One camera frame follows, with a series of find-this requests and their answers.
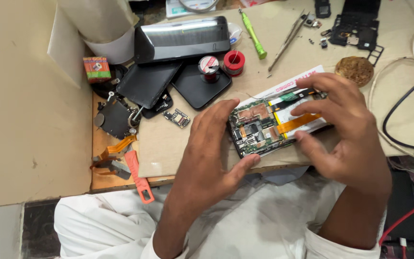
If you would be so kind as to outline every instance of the solder wire spool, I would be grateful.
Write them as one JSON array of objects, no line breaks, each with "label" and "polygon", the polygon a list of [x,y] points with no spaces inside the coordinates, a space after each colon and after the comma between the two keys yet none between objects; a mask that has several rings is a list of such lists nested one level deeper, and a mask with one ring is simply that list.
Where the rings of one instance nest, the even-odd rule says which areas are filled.
[{"label": "solder wire spool", "polygon": [[214,56],[205,56],[203,57],[197,66],[199,72],[201,73],[201,79],[208,83],[213,83],[218,80],[220,75],[217,71],[220,69],[220,63],[218,59]]},{"label": "solder wire spool", "polygon": [[93,67],[95,71],[99,71],[102,68],[102,64],[100,63],[95,63],[95,65],[93,65]]},{"label": "solder wire spool", "polygon": [[236,77],[243,71],[245,56],[238,50],[231,50],[226,53],[223,59],[223,70],[230,76]]}]

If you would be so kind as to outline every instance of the finger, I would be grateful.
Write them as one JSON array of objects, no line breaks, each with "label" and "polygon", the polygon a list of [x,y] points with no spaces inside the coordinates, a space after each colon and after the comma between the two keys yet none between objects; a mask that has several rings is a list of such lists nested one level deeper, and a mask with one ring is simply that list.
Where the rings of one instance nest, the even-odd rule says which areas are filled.
[{"label": "finger", "polygon": [[260,155],[250,154],[242,158],[237,164],[233,166],[231,171],[225,175],[226,184],[229,186],[236,186],[247,171],[252,168],[252,166],[257,165],[261,160]]},{"label": "finger", "polygon": [[344,135],[343,133],[349,130],[349,116],[346,114],[346,111],[331,100],[307,101],[298,105],[290,112],[292,116],[301,116],[305,113],[320,114],[327,122],[335,125],[341,135]]},{"label": "finger", "polygon": [[216,103],[204,114],[197,130],[221,138],[226,127],[226,121],[239,102],[239,98],[234,98]]},{"label": "finger", "polygon": [[333,80],[336,80],[342,83],[343,85],[346,85],[348,90],[351,90],[353,92],[359,91],[359,87],[356,85],[356,83],[347,79],[346,77],[342,77],[334,73],[320,73],[320,74],[323,74],[324,77],[328,77],[330,79],[333,79]]},{"label": "finger", "polygon": [[316,138],[301,130],[295,132],[295,138],[298,140],[302,153],[311,160],[319,172],[330,170],[329,165],[333,162],[333,157]]},{"label": "finger", "polygon": [[197,128],[199,127],[199,122],[202,120],[202,117],[204,116],[204,114],[210,109],[204,109],[201,113],[199,113],[196,117],[194,117],[193,119],[193,124],[191,125],[191,132],[190,134],[193,134],[194,132],[196,132]]},{"label": "finger", "polygon": [[329,73],[319,73],[296,82],[299,88],[315,88],[328,93],[328,97],[341,106],[353,106],[357,96],[341,82],[334,80]]}]

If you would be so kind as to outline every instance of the paper towel roll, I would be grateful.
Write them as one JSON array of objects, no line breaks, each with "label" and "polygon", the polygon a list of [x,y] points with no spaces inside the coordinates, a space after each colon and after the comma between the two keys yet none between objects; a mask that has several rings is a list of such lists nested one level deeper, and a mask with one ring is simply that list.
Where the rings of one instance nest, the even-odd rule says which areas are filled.
[{"label": "paper towel roll", "polygon": [[58,5],[90,42],[107,43],[133,26],[127,0],[58,0]]},{"label": "paper towel roll", "polygon": [[108,63],[120,64],[133,57],[134,28],[131,27],[124,35],[112,42],[93,43],[86,39],[84,42],[94,52],[95,56],[106,56]]}]

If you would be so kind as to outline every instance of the white pants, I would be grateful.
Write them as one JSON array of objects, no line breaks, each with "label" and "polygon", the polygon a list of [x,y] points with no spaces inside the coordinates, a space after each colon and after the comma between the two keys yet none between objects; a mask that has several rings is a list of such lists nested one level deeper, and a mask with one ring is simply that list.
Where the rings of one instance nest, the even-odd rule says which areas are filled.
[{"label": "white pants", "polygon": [[[54,224],[60,255],[157,259],[152,234],[170,187],[153,188],[155,201],[147,205],[135,190],[62,198]],[[376,259],[378,245],[367,251],[353,249],[312,232],[343,189],[342,184],[309,175],[283,186],[243,185],[199,216],[178,258]]]}]

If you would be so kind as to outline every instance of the orange pry tool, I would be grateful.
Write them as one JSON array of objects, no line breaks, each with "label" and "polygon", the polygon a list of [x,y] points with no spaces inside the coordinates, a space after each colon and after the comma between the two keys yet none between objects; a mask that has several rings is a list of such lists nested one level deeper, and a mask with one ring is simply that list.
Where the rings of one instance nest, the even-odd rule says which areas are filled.
[{"label": "orange pry tool", "polygon": [[[127,166],[130,169],[130,174],[132,175],[133,181],[135,182],[135,186],[137,186],[138,194],[142,199],[144,204],[151,203],[154,201],[153,193],[151,192],[150,184],[146,178],[138,177],[138,160],[137,160],[137,151],[132,150],[124,154],[124,158],[126,159]],[[145,199],[143,196],[143,191],[147,191],[149,195],[149,200]]]}]

